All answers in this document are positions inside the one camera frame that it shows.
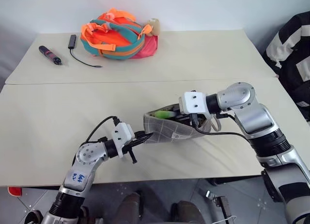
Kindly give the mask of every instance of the black device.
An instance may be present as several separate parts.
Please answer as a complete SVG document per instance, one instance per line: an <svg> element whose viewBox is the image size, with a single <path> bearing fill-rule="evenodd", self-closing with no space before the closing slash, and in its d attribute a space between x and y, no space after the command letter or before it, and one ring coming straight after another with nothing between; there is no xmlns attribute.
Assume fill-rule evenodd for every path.
<svg viewBox="0 0 310 224"><path fill-rule="evenodd" d="M76 34L72 34L70 36L70 40L69 40L69 45L68 45L68 48L70 49L70 54L73 58L75 58L77 61L87 65L87 66L90 66L90 67L94 67L94 68L102 68L102 66L100 65L90 65L90 64L87 64L87 63L84 63L80 60L78 60L73 54L72 54L72 49L75 48L75 45L76 45L76 39L77 39L77 35Z"/></svg>
<svg viewBox="0 0 310 224"><path fill-rule="evenodd" d="M51 52L47 47L39 46L39 51L54 64L62 65L62 60L57 57L53 52Z"/></svg>

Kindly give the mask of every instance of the orange strap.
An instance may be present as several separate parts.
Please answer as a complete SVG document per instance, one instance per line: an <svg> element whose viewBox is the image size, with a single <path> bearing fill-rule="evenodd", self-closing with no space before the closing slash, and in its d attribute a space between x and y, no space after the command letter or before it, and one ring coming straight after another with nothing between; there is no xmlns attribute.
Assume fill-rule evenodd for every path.
<svg viewBox="0 0 310 224"><path fill-rule="evenodd" d="M151 31L152 31L151 25L146 24L145 27L142 29L141 33L139 34L138 40L141 38L141 36L142 36L143 34L148 34L148 33L150 33Z"/></svg>
<svg viewBox="0 0 310 224"><path fill-rule="evenodd" d="M87 39L85 33L88 32L90 35L92 35L94 30L103 30L104 32L108 32L109 28L107 27L106 24L103 24L101 26L96 23L88 23L86 25L83 25L81 34L83 38L88 42L88 44L96 49L105 50L105 51L115 51L115 47L116 47L115 44L93 44L91 43Z"/></svg>
<svg viewBox="0 0 310 224"><path fill-rule="evenodd" d="M107 18L110 19L114 19L116 17L126 17L128 19L130 19L131 21L135 22L136 21L136 17L134 17L132 14L126 12L126 11L122 11L122 10L117 10L115 8L110 9L107 13Z"/></svg>

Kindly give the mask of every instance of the tabletop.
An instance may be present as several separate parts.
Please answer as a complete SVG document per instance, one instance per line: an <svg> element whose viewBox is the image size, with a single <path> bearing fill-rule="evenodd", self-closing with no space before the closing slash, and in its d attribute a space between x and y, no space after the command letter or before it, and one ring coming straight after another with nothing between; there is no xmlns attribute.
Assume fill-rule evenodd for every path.
<svg viewBox="0 0 310 224"><path fill-rule="evenodd" d="M208 94L235 82L252 84L288 141L310 167L310 127L277 78L213 79L162 82L5 85L0 93L0 185L39 186L62 183L80 144L105 117L116 115L134 131L143 130L144 113L178 102L184 91ZM222 131L239 132L231 119ZM108 122L93 139L111 138ZM233 135L205 136L134 148L97 170L95 183L176 178L258 175L255 152Z"/></svg>
<svg viewBox="0 0 310 224"><path fill-rule="evenodd" d="M71 33L39 34L6 84L180 81L220 78L272 77L243 30L164 31L152 57L109 60L91 56L79 38L73 54L80 60L102 65L86 66L70 55ZM44 45L62 59L50 62L38 50Z"/></svg>

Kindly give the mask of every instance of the pink fabric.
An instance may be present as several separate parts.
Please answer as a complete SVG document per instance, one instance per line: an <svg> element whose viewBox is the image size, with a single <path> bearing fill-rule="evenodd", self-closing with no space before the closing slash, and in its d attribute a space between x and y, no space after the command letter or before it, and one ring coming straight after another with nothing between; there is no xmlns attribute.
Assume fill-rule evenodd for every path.
<svg viewBox="0 0 310 224"><path fill-rule="evenodd" d="M149 57L155 54L158 46L158 36L147 36L145 35L143 48L135 54L131 59L141 59L144 57Z"/></svg>

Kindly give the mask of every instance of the striped jacket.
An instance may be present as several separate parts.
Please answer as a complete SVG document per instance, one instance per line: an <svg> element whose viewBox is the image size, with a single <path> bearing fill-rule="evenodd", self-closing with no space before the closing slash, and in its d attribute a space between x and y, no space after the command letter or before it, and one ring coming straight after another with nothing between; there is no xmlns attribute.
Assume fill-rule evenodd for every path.
<svg viewBox="0 0 310 224"><path fill-rule="evenodd" d="M266 63L310 120L310 12L295 15L276 34L263 54Z"/></svg>

